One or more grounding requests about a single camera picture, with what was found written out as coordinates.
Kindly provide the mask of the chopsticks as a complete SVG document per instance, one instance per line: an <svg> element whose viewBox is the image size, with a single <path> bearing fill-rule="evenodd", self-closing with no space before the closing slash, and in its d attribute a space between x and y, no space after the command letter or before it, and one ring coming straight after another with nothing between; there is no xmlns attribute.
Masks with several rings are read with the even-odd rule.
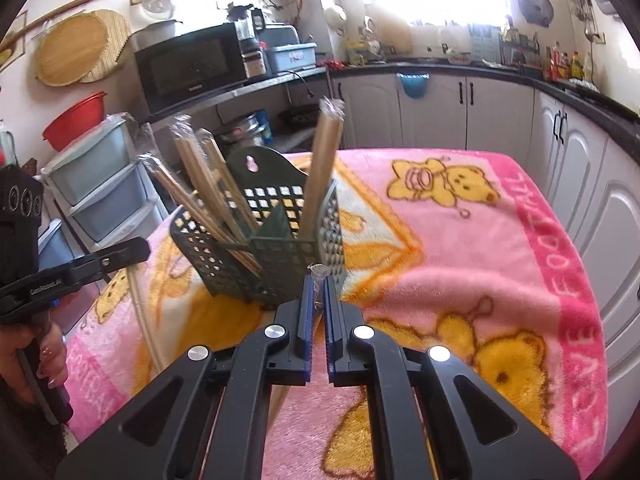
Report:
<svg viewBox="0 0 640 480"><path fill-rule="evenodd" d="M148 348L153 370L156 374L160 374L166 367L168 362L163 354L162 346L157 340L155 328L146 308L143 290L139 281L139 265L137 263L126 267L127 280L129 284L129 292L134 313L140 327L142 338Z"/></svg>

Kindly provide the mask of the chopsticks compartment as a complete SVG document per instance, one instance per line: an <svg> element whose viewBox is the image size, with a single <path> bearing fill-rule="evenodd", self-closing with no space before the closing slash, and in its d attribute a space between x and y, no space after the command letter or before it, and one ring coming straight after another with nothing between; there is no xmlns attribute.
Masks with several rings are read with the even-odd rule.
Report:
<svg viewBox="0 0 640 480"><path fill-rule="evenodd" d="M191 218L204 226L216 242L229 248L238 263L259 275L262 268L247 249L258 222L213 135L204 129L195 130L186 114L176 116L169 130L191 185L181 183L160 155L142 153L140 162Z"/></svg>
<svg viewBox="0 0 640 480"><path fill-rule="evenodd" d="M334 160L342 140L344 108L344 102L338 99L323 98L319 103L298 231L298 236L304 240L310 240L314 235L322 200L331 183Z"/></svg>

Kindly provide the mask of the white kitchen base cabinets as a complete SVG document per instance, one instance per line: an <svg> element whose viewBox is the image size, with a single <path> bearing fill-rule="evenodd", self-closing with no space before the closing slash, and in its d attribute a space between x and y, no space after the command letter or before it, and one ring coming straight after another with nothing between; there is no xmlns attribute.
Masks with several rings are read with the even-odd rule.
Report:
<svg viewBox="0 0 640 480"><path fill-rule="evenodd" d="M524 169L572 241L603 328L608 387L604 454L639 403L639 131L540 82L430 74L409 99L390 72L332 77L345 104L343 151L436 150L506 155ZM428 172L409 200L469 197L477 178Z"/></svg>

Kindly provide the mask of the grey plastic drawer unit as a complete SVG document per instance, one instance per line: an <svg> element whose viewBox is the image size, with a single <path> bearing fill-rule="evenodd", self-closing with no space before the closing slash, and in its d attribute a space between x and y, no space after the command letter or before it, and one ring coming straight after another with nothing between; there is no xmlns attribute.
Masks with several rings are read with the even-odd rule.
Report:
<svg viewBox="0 0 640 480"><path fill-rule="evenodd" d="M54 206L83 252L149 237L168 216L149 171L138 159L139 125L108 115L40 171Z"/></svg>

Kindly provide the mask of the pink bear blanket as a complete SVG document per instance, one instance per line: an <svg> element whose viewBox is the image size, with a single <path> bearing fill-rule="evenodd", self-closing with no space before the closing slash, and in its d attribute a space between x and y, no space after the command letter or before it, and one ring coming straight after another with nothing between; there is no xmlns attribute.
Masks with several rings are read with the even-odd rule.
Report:
<svg viewBox="0 0 640 480"><path fill-rule="evenodd" d="M342 299L404 347L442 344L574 460L599 465L608 429L603 328L587 273L551 207L506 155L344 151L335 161L347 276ZM409 200L428 172L477 178L469 197ZM194 344L234 346L271 321L212 296L165 220L151 235L142 287L166 359ZM118 272L70 336L70 432L89 437L152 379L152 360ZM311 383L290 390L266 442L263 479L374 479L363 389L334 388L314 335Z"/></svg>

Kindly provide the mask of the red plastic basin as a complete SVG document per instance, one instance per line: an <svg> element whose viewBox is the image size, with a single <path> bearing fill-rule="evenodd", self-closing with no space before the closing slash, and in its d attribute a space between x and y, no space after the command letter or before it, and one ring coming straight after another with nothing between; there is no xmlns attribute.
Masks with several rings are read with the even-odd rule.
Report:
<svg viewBox="0 0 640 480"><path fill-rule="evenodd" d="M44 129L43 139L55 151L62 152L68 144L104 121L105 97L106 93L99 91L71 106Z"/></svg>

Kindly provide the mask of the green plastic utensil basket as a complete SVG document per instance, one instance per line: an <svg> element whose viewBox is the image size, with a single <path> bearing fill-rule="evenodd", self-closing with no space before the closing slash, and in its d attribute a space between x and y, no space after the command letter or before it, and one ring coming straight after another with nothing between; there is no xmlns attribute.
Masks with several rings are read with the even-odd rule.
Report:
<svg viewBox="0 0 640 480"><path fill-rule="evenodd" d="M297 298L311 264L330 270L335 288L346 281L338 206L338 182L326 189L314 235L298 234L307 175L272 148L241 148L227 158L258 229L246 244L217 242L198 220L179 208L170 236L213 296L226 295L275 307Z"/></svg>

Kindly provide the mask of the round bamboo board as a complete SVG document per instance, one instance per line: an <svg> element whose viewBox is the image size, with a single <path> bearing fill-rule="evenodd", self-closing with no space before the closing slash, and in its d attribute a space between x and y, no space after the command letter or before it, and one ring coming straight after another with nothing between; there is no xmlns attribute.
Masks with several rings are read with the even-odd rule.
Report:
<svg viewBox="0 0 640 480"><path fill-rule="evenodd" d="M131 34L112 10L79 13L51 27L36 52L36 75L46 86L91 84L110 76Z"/></svg>

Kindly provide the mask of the stacked steel pots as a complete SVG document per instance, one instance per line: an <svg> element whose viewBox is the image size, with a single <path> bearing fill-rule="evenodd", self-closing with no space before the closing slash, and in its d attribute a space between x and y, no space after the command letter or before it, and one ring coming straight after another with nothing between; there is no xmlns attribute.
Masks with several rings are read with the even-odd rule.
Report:
<svg viewBox="0 0 640 480"><path fill-rule="evenodd" d="M224 153L238 148L269 145L273 135L268 114L265 110L255 110L237 117L220 127L214 133L214 138Z"/></svg>

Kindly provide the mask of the black microwave oven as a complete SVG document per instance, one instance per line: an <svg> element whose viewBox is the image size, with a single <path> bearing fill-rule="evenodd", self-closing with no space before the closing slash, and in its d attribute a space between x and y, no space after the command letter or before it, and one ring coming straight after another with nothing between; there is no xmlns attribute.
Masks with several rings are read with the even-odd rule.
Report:
<svg viewBox="0 0 640 480"><path fill-rule="evenodd" d="M134 52L132 60L145 117L246 81L240 42L231 23L151 44Z"/></svg>

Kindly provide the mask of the metal shelf rack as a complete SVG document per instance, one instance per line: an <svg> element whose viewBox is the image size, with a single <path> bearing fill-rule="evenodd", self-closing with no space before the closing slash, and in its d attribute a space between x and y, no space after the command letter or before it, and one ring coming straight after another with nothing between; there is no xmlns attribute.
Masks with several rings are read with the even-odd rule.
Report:
<svg viewBox="0 0 640 480"><path fill-rule="evenodd" d="M294 106L315 103L329 94L329 73L324 67L300 70L277 77L246 84L229 91L202 96L171 108L168 112L148 119L156 144L167 159L177 157L174 140L169 131L172 118L187 114L192 126L214 132L223 124L243 115L265 110L273 136L285 136L295 130L288 126L281 114Z"/></svg>

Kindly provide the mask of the blue hanging trash basket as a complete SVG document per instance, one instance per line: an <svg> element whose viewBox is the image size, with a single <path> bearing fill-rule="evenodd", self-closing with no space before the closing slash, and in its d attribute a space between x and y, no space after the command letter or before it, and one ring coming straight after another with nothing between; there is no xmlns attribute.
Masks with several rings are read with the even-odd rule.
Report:
<svg viewBox="0 0 640 480"><path fill-rule="evenodd" d="M399 87L404 95L413 100L423 99L427 94L430 74L398 74Z"/></svg>

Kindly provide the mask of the blender with black base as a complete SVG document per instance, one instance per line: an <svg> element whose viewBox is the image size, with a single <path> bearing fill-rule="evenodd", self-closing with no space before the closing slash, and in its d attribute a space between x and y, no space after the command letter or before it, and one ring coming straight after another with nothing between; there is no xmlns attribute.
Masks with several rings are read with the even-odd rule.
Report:
<svg viewBox="0 0 640 480"><path fill-rule="evenodd" d="M258 34L266 27L262 9L256 8L252 4L237 6L230 3L227 9L227 18L235 27L246 78L256 79L266 76L266 64L258 38Z"/></svg>

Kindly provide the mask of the blue plastic bin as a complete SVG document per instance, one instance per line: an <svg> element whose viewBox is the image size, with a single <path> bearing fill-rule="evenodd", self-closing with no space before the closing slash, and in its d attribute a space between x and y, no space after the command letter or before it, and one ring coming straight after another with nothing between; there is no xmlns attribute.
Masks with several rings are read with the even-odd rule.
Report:
<svg viewBox="0 0 640 480"><path fill-rule="evenodd" d="M316 66L315 42L306 44L287 44L267 50L270 67L275 74L296 72Z"/></svg>

